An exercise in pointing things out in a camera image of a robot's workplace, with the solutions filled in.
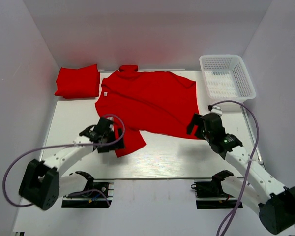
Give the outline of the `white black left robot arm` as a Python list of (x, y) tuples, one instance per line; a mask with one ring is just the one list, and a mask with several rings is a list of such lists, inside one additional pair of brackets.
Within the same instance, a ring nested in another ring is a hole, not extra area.
[(65, 176), (65, 172), (94, 151), (113, 151), (117, 157), (123, 157), (145, 146), (140, 132), (128, 128), (118, 116), (106, 114), (97, 124), (81, 131), (72, 143), (61, 145), (59, 152), (41, 161), (30, 161), (19, 195), (41, 210), (50, 209), (61, 197), (88, 197), (96, 192), (107, 199), (101, 190), (94, 188), (94, 178), (89, 173), (75, 171)]

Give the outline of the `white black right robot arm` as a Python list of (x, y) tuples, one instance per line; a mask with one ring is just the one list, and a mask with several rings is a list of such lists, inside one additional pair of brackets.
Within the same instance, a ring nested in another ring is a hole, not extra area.
[(262, 225), (277, 235), (295, 224), (295, 187), (288, 188), (268, 173), (246, 151), (242, 142), (228, 134), (221, 117), (215, 113), (194, 114), (189, 130), (196, 126), (194, 135), (206, 140), (211, 149), (247, 178), (243, 187), (230, 171), (223, 170), (212, 176), (212, 190), (218, 196), (225, 194), (239, 199), (259, 217)]

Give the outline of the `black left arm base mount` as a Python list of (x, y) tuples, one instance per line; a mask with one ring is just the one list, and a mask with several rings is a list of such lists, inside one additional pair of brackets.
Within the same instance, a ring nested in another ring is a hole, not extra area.
[(87, 193), (63, 197), (62, 208), (108, 209), (113, 200), (114, 182), (112, 180), (94, 181)]

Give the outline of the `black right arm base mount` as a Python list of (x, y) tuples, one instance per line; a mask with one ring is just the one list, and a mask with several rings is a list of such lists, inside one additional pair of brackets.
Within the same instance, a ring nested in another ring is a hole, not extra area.
[(191, 185), (197, 209), (233, 209), (237, 199), (218, 189), (212, 181), (198, 181)]

